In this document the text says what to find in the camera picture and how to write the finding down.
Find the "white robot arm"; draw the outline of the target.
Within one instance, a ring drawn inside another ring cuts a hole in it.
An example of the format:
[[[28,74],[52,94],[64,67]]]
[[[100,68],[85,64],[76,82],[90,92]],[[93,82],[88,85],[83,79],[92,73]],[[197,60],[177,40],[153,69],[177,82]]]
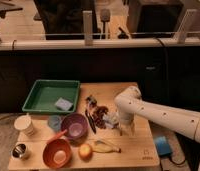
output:
[[[200,112],[143,101],[137,86],[123,90],[114,103],[121,124],[130,125],[134,116],[139,115],[200,143]]]

